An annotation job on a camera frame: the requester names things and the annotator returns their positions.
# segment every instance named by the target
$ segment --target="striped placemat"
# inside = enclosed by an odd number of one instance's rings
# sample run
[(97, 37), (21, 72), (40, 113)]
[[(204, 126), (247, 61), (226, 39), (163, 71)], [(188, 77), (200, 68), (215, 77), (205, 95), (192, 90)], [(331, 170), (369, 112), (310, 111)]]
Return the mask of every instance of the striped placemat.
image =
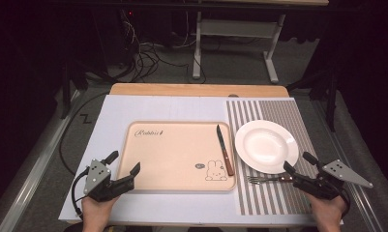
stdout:
[[(268, 120), (286, 128), (295, 138), (299, 147), (299, 159), (296, 170), (314, 177), (317, 170), (302, 158), (303, 152), (315, 156), (296, 101), (284, 100), (229, 100), (226, 102), (226, 114), (229, 120), (232, 141), (236, 132), (246, 123), (254, 120)], [(273, 177), (247, 166), (234, 149), (237, 173), (237, 209), (240, 215), (298, 215), (311, 212), (310, 203), (304, 194), (291, 183), (270, 182), (252, 185), (247, 176)]]

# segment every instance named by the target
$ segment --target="white paper sheet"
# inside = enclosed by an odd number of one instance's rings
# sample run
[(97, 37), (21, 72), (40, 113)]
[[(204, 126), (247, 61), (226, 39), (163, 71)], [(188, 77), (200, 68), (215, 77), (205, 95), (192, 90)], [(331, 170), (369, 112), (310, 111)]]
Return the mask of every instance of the white paper sheet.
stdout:
[[(140, 120), (227, 122), (225, 101), (219, 97), (107, 96), (78, 168), (82, 172), (91, 159), (105, 159), (112, 151), (122, 151), (128, 125)], [(118, 161), (112, 163), (116, 176)], [(83, 195), (85, 179), (78, 182), (75, 196)], [(240, 216), (235, 194), (227, 193), (126, 193), (114, 206), (110, 220), (118, 224), (288, 226), (313, 225), (308, 215)], [(78, 221), (69, 193), (59, 219)]]

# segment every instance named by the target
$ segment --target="wooden tray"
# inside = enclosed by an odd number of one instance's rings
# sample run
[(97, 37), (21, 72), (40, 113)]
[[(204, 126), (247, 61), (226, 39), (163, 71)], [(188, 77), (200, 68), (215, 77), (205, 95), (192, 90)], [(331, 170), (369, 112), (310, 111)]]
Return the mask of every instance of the wooden tray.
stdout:
[(226, 123), (134, 122), (128, 129), (117, 178), (128, 176), (140, 162), (135, 190), (233, 189), (236, 178), (227, 175), (217, 125), (234, 165)]

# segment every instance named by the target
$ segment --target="wooden table edge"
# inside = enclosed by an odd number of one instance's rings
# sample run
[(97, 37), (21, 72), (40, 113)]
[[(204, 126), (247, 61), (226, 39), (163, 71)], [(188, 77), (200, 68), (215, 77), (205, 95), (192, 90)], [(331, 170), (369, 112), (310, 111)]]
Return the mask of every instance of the wooden table edge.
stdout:
[(116, 83), (112, 85), (109, 94), (179, 97), (289, 98), (286, 88), (279, 85)]

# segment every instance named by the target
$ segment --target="desk leg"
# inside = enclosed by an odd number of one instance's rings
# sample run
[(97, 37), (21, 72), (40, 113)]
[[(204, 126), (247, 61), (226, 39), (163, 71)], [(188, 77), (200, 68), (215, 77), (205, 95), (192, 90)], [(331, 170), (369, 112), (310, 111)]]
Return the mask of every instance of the desk leg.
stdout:
[(202, 13), (197, 13), (196, 19), (196, 45), (194, 50), (194, 73), (193, 79), (200, 79), (200, 26), (202, 20)]
[(278, 43), (279, 35), (281, 34), (282, 27), (284, 27), (285, 14), (281, 14), (279, 21), (275, 27), (275, 31), (272, 37), (272, 42), (269, 51), (263, 52), (263, 58), (265, 60), (266, 68), (269, 73), (269, 78), (272, 83), (277, 84), (279, 82), (278, 76), (276, 75), (275, 67), (273, 66), (272, 56), (275, 51), (276, 44)]

